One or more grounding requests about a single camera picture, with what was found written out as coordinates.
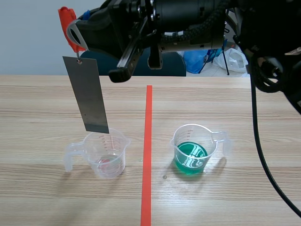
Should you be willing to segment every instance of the white plastic bag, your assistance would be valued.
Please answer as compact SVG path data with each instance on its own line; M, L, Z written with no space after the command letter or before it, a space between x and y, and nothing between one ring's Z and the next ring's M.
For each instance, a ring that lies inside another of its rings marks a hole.
M248 61L243 53L234 48L230 48L225 51L225 57L229 70L242 73L246 72L246 65L248 64ZM226 69L222 53L218 57L214 58L213 65Z

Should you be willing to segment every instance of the clear liquid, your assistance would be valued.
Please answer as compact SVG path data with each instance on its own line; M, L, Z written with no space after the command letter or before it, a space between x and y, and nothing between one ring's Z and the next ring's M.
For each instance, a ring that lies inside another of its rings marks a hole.
M201 145L194 142L184 142L178 145L178 148L190 157L206 157L208 156L206 150ZM195 174L203 172L204 166L208 159L192 159L181 153L176 154L176 166L186 174Z
M120 171L123 170L123 161L121 158L115 160L116 158L118 158L118 155L116 155L115 153L107 153L100 159L98 159L96 163L101 163L97 167L99 172L101 172L102 174L108 174L108 176L110 174L120 173Z

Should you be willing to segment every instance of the measuring cup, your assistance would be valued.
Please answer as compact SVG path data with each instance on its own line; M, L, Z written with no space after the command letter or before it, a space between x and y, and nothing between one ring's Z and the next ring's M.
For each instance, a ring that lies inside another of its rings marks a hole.
M223 154L229 155L231 141L226 132L212 132L197 124L179 127L170 141L174 147L175 164L186 174L203 172L220 143L223 143Z
M110 134L92 132L82 142L68 145L64 156L66 172L72 170L72 156L81 155L101 178L114 178L122 173L130 139L118 130L109 131Z

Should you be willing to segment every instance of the blue chair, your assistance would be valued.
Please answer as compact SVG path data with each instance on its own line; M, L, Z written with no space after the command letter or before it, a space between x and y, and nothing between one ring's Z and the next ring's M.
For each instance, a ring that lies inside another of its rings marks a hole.
M150 48L143 51L133 76L186 76L186 65L183 57L177 52L162 54L162 69L151 70L147 65ZM116 69L119 60L105 53L85 51L81 58L96 59L99 75L108 75L109 70Z

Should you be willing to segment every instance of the wood grain surface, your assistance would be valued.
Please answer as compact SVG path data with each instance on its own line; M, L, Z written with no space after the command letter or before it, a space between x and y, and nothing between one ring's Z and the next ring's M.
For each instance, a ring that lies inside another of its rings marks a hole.
M65 173L64 148L88 134L68 76L0 76L0 225L139 226L146 85L153 86L152 225L299 226L267 180L255 147L247 78L101 77L109 126L131 138L127 166L100 179L80 157ZM257 91L261 143L270 170L301 208L301 116L282 93ZM169 140L181 125L226 131L205 172L173 165Z

